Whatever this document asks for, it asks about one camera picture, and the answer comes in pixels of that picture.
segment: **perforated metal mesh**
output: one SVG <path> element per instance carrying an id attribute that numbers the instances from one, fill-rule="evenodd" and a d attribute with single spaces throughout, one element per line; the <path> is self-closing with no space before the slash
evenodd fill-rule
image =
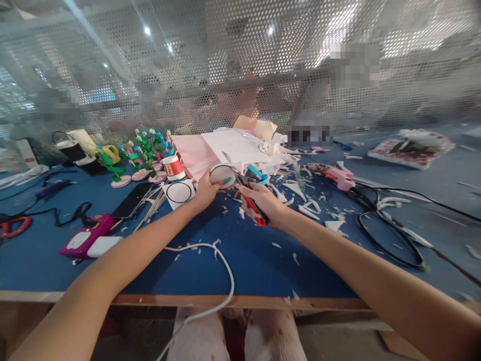
<path id="1" fill-rule="evenodd" d="M 65 4 L 0 24 L 0 127 L 47 155 L 57 129 L 116 145 L 135 128 L 200 133 L 241 114 L 334 134 L 477 120 L 470 0 Z M 380 86 L 331 87 L 331 45 L 365 43 L 379 46 Z"/>

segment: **blue glue gun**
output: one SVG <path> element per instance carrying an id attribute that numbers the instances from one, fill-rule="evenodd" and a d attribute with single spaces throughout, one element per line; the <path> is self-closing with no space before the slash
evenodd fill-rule
<path id="1" fill-rule="evenodd" d="M 72 184 L 77 184 L 77 182 L 72 182 L 71 180 L 68 180 L 68 179 L 59 179 L 53 182 L 48 182 L 45 188 L 42 188 L 40 192 L 35 193 L 35 197 L 37 197 L 38 199 L 48 197 Z"/>

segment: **pink paper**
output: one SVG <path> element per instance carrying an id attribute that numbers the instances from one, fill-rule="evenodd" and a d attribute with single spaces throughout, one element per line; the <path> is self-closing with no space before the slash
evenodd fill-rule
<path id="1" fill-rule="evenodd" d="M 182 156 L 182 161 L 196 181 L 205 171 L 220 163 L 201 135 L 171 135 L 172 142 Z"/>

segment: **scissors handle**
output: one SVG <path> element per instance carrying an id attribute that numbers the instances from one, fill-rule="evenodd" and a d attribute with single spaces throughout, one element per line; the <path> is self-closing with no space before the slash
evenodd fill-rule
<path id="1" fill-rule="evenodd" d="M 23 221 L 23 224 L 18 228 L 16 231 L 10 232 L 10 224 L 15 223 L 15 222 L 20 222 Z M 14 220 L 8 221 L 8 222 L 3 222 L 2 223 L 2 237 L 3 238 L 13 238 L 18 236 L 20 233 L 22 233 L 24 230 L 26 230 L 29 225 L 32 223 L 32 218 L 30 217 L 18 217 L 15 218 Z"/>

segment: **leg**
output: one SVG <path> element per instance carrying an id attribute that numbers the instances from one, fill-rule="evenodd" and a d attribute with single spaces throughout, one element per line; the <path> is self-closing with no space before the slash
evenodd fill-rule
<path id="1" fill-rule="evenodd" d="M 179 307 L 175 317 L 174 332 L 183 321 L 202 308 Z M 170 347 L 167 361 L 229 361 L 225 348 L 224 328 L 218 312 L 186 324 Z"/>
<path id="2" fill-rule="evenodd" d="M 246 332 L 246 361 L 307 361 L 290 310 L 253 310 Z"/>

